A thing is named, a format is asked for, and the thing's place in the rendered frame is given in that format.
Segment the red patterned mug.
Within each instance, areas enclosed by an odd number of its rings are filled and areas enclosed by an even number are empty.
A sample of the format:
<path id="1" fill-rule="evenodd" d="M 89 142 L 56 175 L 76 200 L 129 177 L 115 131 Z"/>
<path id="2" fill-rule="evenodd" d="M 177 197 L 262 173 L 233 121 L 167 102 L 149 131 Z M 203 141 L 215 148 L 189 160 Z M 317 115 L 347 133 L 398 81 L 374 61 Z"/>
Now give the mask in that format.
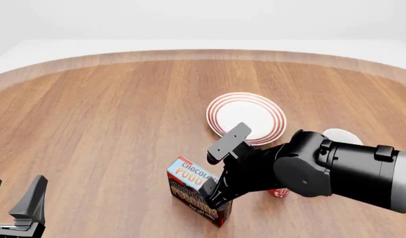
<path id="1" fill-rule="evenodd" d="M 290 191 L 287 188 L 276 188 L 274 190 L 268 190 L 268 193 L 275 198 L 285 198 Z"/>

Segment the white plate with red rings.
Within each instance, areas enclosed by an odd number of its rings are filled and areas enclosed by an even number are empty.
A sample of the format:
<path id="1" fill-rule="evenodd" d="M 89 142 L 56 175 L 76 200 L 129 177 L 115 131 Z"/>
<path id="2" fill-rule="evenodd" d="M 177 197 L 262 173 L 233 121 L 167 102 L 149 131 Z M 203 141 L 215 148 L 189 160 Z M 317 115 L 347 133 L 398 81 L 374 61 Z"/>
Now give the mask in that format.
<path id="1" fill-rule="evenodd" d="M 223 136 L 239 123 L 251 133 L 247 141 L 264 145 L 278 140 L 286 130 L 286 115 L 270 99 L 253 93 L 227 93 L 214 99 L 206 109 L 209 127 Z"/>

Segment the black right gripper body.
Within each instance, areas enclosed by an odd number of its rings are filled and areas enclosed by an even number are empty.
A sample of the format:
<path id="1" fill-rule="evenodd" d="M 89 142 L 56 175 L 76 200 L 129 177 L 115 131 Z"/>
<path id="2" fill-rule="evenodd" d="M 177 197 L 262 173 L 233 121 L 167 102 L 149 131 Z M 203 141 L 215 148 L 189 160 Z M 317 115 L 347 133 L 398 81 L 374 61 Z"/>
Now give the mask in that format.
<path id="1" fill-rule="evenodd" d="M 274 172 L 274 162 L 282 145 L 262 149 L 252 149 L 239 158 L 224 160 L 223 191 L 227 198 L 235 199 L 250 192 L 282 190 Z"/>

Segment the white porcelain mug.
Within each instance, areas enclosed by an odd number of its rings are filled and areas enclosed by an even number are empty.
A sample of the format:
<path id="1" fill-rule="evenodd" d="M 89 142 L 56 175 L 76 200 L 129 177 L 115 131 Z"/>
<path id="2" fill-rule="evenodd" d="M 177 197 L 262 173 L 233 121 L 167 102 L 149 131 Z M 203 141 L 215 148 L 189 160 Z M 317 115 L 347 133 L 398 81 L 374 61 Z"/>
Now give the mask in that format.
<path id="1" fill-rule="evenodd" d="M 362 141 L 353 133 L 340 128 L 329 128 L 323 132 L 323 135 L 335 142 L 347 144 L 363 145 Z"/>

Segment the chocolate pudding box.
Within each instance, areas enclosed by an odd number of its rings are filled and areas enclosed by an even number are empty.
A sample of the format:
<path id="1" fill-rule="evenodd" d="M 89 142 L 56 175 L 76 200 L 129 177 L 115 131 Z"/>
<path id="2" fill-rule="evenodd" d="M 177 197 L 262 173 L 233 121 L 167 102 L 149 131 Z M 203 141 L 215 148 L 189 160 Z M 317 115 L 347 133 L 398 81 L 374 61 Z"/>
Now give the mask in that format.
<path id="1" fill-rule="evenodd" d="M 218 178 L 195 162 L 178 157 L 167 168 L 167 177 L 171 194 L 216 227 L 221 227 L 230 216 L 233 202 L 214 210 L 204 201 L 199 189 L 208 179 L 218 182 Z"/>

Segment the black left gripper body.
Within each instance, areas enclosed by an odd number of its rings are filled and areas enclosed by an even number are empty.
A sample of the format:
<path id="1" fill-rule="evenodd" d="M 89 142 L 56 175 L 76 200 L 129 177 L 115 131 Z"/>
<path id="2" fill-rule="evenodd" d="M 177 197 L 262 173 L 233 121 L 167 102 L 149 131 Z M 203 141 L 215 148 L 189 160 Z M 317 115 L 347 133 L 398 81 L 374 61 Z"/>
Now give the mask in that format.
<path id="1" fill-rule="evenodd" d="M 0 238 L 41 238 L 45 225 L 29 219 L 14 224 L 0 224 Z"/>

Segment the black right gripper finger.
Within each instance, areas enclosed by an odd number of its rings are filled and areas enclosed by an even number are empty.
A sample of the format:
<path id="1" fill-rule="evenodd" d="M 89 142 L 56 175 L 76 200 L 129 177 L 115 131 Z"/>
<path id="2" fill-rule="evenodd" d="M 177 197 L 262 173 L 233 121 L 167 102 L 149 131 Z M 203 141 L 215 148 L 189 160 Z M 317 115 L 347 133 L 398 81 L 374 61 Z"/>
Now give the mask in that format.
<path id="1" fill-rule="evenodd" d="M 221 184 L 219 186 L 210 185 L 208 195 L 208 205 L 210 208 L 220 208 L 224 204 L 236 199 L 238 197 L 237 191 L 233 186 L 225 186 Z"/>
<path id="2" fill-rule="evenodd" d="M 205 199 L 223 198 L 223 175 L 219 177 L 208 177 L 200 187 L 199 193 Z"/>

